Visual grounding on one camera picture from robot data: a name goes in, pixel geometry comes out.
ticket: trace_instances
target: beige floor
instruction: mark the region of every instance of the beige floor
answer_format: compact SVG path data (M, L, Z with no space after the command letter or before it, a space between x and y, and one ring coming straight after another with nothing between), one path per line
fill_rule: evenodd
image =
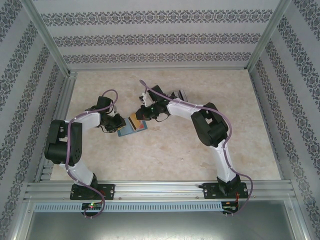
M280 175L251 81L246 70L97 71L78 74L68 118L95 105L107 89L116 89L118 112L125 118L140 107L144 87L158 84L164 92L184 89L189 102L214 103L227 115L234 132L229 142L233 165L254 180ZM85 134L82 157L99 180L215 180L217 170L209 148L197 137L191 121L171 116L147 122L148 130L118 137L99 128ZM54 166L51 180L69 180Z

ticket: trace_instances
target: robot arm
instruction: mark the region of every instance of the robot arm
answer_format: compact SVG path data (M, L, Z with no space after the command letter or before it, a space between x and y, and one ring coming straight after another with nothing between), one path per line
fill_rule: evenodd
M159 86L155 86L152 89L160 94L164 94ZM183 104L183 100L176 98L174 95L171 95L170 98L179 100L179 103L176 101L168 101L151 91L148 91L148 94L150 97L144 96L143 99L140 99L152 99L153 103L145 104L145 102L143 102L144 104L136 112L137 119L157 119L161 113L165 113L168 116L179 116L191 120L200 141L210 147L213 153L217 167L219 189L226 196L231 193L240 183L240 177L227 165L224 155L223 144L228 137L228 126L224 119L217 113L185 105ZM217 110L216 106L210 102L202 106ZM227 159L233 168L227 144L225 145L225 151Z
M111 103L112 100L110 98L99 96L97 104L86 109L86 111L103 109ZM68 124L69 120L53 120L51 122L44 149L45 158L51 160L54 164L60 165L64 169L66 169L67 142L62 139L68 137ZM115 113L114 107L112 109L108 108L103 111L89 113L77 118L71 124L70 128L71 148L68 170L71 171L72 176L74 176L79 182L97 189L98 181L96 175L87 168L86 164L81 159L84 133L89 129L97 127L104 127L108 133L114 133L118 128L125 125L125 120L118 113ZM77 181L75 181L74 184L80 192L80 195L86 196L88 199L92 199L94 197L93 191L82 186Z

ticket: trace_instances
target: purple cable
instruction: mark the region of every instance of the purple cable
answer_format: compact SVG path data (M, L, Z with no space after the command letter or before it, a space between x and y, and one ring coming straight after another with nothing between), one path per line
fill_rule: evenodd
M226 152L226 144L227 142L229 141L229 139L231 138L231 135L232 135L232 125L231 125L231 122L229 121L229 119L227 118L227 116L225 116L223 113L215 110L215 109L212 109L212 108L209 108L209 107L205 107L205 106L199 106L199 105L196 105L196 104L192 104L192 103L189 103L189 102L186 102L186 101L182 101L182 100L176 100L176 99L171 99L161 93L158 93L156 92L155 90L151 89L150 87L147 86L147 84L140 79L140 83L145 87L145 91L149 90L151 92L153 92L154 94L157 94L158 96L168 100L168 101L172 101L172 102L175 102L177 104L184 104L186 106L189 106L189 107L193 107L193 108L196 108L196 109L203 109L203 110L206 110L206 111L211 111L211 112L214 112L216 114L219 114L221 117L223 117L223 119L226 121L226 123L228 124L228 127L229 127L229 135L228 137L226 138L226 140L224 141L223 145L222 145L222 149L223 149L223 154L224 154L224 158L225 158L225 162L226 164L228 165L228 167L231 169L232 172L234 172L235 174L238 174L239 176L242 176L242 177L245 177L247 179L249 179L250 181L250 184L251 184L251 187L250 187L250 192L248 194L248 198L245 200L243 206L237 211L235 212L233 215L236 215L238 214L244 207L245 205L248 203L250 197L251 197L251 194L253 192L253 189L254 189L254 182L252 181L251 177L249 177L248 175L245 175L245 174L242 174L242 173L239 173L237 172L236 170L234 170L230 163L229 163L229 160L228 160L228 157L227 157L227 152Z
M68 136L68 138L67 138L67 141L66 141L67 148L66 148L66 160L65 160L65 169L66 169L66 172L68 173L68 175L70 176L70 178L72 178L74 181L76 181L77 183L81 184L82 186L85 186L86 188L88 188L88 189L96 192L97 194L99 194L99 195L101 196L101 202L102 202L102 205L103 205L103 206L101 207L100 211L99 211L96 215L94 215L94 216L87 216L87 215L86 215L87 209L85 209L84 212L83 212L84 217L85 217L85 218L90 218L90 219L93 219L93 218L99 216L99 215L103 212L103 210L105 209L105 206L106 206L106 200L105 200L104 195L103 195L101 192L99 192L99 191L96 190L95 188L93 188L93 187L85 184L84 182L79 181L79 180L76 179L76 178L71 174L71 172L69 171L70 150L71 150L71 124L72 124L77 118L80 118L80 117L85 116L85 115L88 115L88 114L93 114L93 113L96 113L96 112L99 112L99 111L107 110L107 109L111 108L113 105L115 105L116 101L118 100L118 93L117 93L117 91L114 90L114 89L109 89L109 90L105 91L105 92L102 94L102 96L104 96L104 95L105 95L106 93L108 93L108 92L115 92L115 100L114 100L109 106L106 106L106 107L101 108L101 109L92 110L92 111L86 111L86 112L83 112L83 113L79 114L78 116L76 116L76 117L74 117L74 118L72 118L72 119L70 120L70 122L68 123L68 129L67 129L67 136Z

